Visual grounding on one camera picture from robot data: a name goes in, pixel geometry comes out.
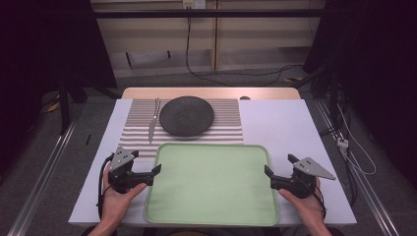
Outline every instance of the wrist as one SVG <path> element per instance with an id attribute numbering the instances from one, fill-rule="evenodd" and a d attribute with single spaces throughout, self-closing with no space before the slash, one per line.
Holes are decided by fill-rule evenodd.
<path id="1" fill-rule="evenodd" d="M 328 231 L 328 228 L 323 223 L 310 225 L 309 227 L 307 227 L 307 230 L 309 231 L 311 236 L 331 236 L 331 233 Z"/>
<path id="2" fill-rule="evenodd" d="M 117 224 L 112 222 L 100 221 L 89 236 L 100 235 L 100 236 L 110 236 L 117 228 Z"/>

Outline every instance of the human hand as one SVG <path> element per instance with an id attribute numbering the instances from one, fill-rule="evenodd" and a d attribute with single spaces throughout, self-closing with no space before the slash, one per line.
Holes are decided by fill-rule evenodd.
<path id="1" fill-rule="evenodd" d="M 103 190 L 105 193 L 101 221 L 89 235 L 111 235 L 126 216 L 132 200 L 147 187 L 147 184 L 142 183 L 126 194 L 116 192 L 108 183 L 109 166 L 107 165 L 103 174 Z"/>
<path id="2" fill-rule="evenodd" d="M 316 179 L 318 188 L 316 189 L 316 195 L 320 197 L 320 180 L 319 178 Z M 294 207 L 297 209 L 298 215 L 301 218 L 301 221 L 312 236 L 331 235 L 325 226 L 322 206 L 313 196 L 309 196 L 306 199 L 299 199 L 287 190 L 280 189 L 278 192 L 294 205 Z"/>

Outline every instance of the aluminum rail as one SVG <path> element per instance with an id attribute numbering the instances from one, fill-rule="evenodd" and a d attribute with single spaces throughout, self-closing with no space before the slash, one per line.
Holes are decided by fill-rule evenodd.
<path id="1" fill-rule="evenodd" d="M 316 100 L 316 104 L 319 108 L 320 113 L 323 116 L 328 128 L 332 129 L 331 121 L 329 118 L 329 110 L 324 102 L 320 102 Z M 340 131 L 336 131 L 332 133 L 334 140 L 336 140 L 337 136 L 342 137 Z M 355 162 L 355 165 L 359 166 L 359 163 L 352 152 L 349 152 L 349 156 L 351 160 Z M 396 229 L 386 207 L 378 197 L 377 193 L 375 192 L 374 188 L 372 187 L 371 183 L 368 181 L 366 175 L 360 173 L 356 168 L 352 168 L 352 174 L 355 178 L 358 187 L 360 188 L 365 201 L 367 202 L 371 212 L 374 214 L 375 220 L 381 227 L 384 235 L 386 236 L 399 236 L 401 235 L 398 230 Z"/>
<path id="2" fill-rule="evenodd" d="M 42 172 L 39 178 L 37 179 L 36 184 L 31 189 L 29 197 L 25 201 L 24 206 L 22 207 L 9 233 L 7 234 L 8 236 L 26 235 L 31 220 L 33 219 L 34 214 L 36 213 L 36 210 L 39 207 L 40 201 L 43 198 L 46 188 L 49 185 L 49 182 L 56 169 L 56 166 L 59 163 L 59 160 L 61 159 L 65 147 L 67 146 L 67 143 L 70 141 L 71 136 L 73 135 L 75 125 L 82 112 L 83 111 L 80 111 L 80 113 L 76 114 L 76 117 L 70 123 L 70 126 L 68 127 L 67 131 L 58 138 L 54 150 L 49 155 L 49 158 L 46 161 L 42 169 Z"/>
<path id="3" fill-rule="evenodd" d="M 49 17 L 73 17 L 96 19 L 124 18 L 320 18 L 341 17 L 352 14 L 345 9 L 278 9 L 278 10 L 95 10 L 61 11 L 41 10 L 39 13 Z"/>

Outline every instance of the striped placemat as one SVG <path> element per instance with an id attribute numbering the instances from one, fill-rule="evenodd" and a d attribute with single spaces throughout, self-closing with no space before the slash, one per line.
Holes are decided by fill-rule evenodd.
<path id="1" fill-rule="evenodd" d="M 169 100 L 160 102 L 160 110 Z M 155 109 L 154 100 L 134 99 L 126 120 L 119 146 L 127 150 L 138 150 L 141 158 L 155 157 L 158 147 L 164 143 L 198 144 L 243 144 L 242 125 L 237 99 L 207 99 L 214 110 L 212 125 L 199 136 L 182 138 L 168 134 L 160 126 L 159 120 L 149 143 L 149 122 Z"/>

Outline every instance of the gray carpet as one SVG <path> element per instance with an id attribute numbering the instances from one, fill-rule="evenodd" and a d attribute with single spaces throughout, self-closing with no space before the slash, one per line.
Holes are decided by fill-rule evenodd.
<path id="1" fill-rule="evenodd" d="M 273 70 L 248 70 L 245 73 L 270 72 Z M 286 71 L 280 79 L 271 84 L 272 87 L 287 87 L 283 78 L 300 77 L 305 74 L 300 70 Z M 216 77 L 230 86 L 257 87 L 265 85 L 277 78 L 276 74 L 263 77 L 228 75 Z M 145 78 L 127 78 L 118 81 L 121 93 L 128 87 L 216 87 L 219 84 L 202 81 L 195 77 L 182 74 L 171 76 L 151 76 Z M 102 135 L 113 110 L 115 100 L 112 100 L 95 90 L 86 89 L 89 100 L 86 104 L 70 105 L 73 117 L 80 113 L 74 134 L 57 165 L 41 203 L 30 223 L 27 235 L 81 235 L 84 228 L 68 223 L 78 192 L 84 184 L 89 172 L 92 159 L 100 144 Z M 318 131 L 327 126 L 312 98 L 309 87 L 300 89 L 300 93 L 308 104 Z M 355 138 L 369 153 L 377 164 L 377 174 L 369 176 L 376 193 L 387 208 L 393 223 L 402 235 L 413 235 L 415 218 L 417 216 L 417 192 L 406 179 L 390 163 L 384 151 L 373 143 L 366 126 L 361 122 L 359 114 L 354 112 L 354 106 L 349 106 L 351 114 L 351 130 Z M 42 167 L 52 152 L 60 131 L 59 110 L 52 113 L 39 114 L 34 128 L 22 148 L 21 156 L 13 167 L 13 171 L 5 176 L 0 185 L 0 235 L 7 235 L 22 205 L 29 196 L 32 186 L 40 175 Z M 323 136 L 323 142 L 328 155 L 342 182 L 346 196 L 350 198 L 350 188 L 343 160 L 338 153 L 334 140 L 330 135 Z M 357 147 L 352 151 L 359 159 L 364 169 L 370 166 L 364 153 Z M 339 228 L 346 235 L 384 235 L 379 223 L 374 218 L 368 203 L 359 193 L 353 211 L 358 223 Z M 288 229 L 285 235 L 292 235 L 296 229 Z M 119 235 L 141 235 L 142 229 L 121 227 Z M 302 229 L 293 235 L 305 235 Z"/>

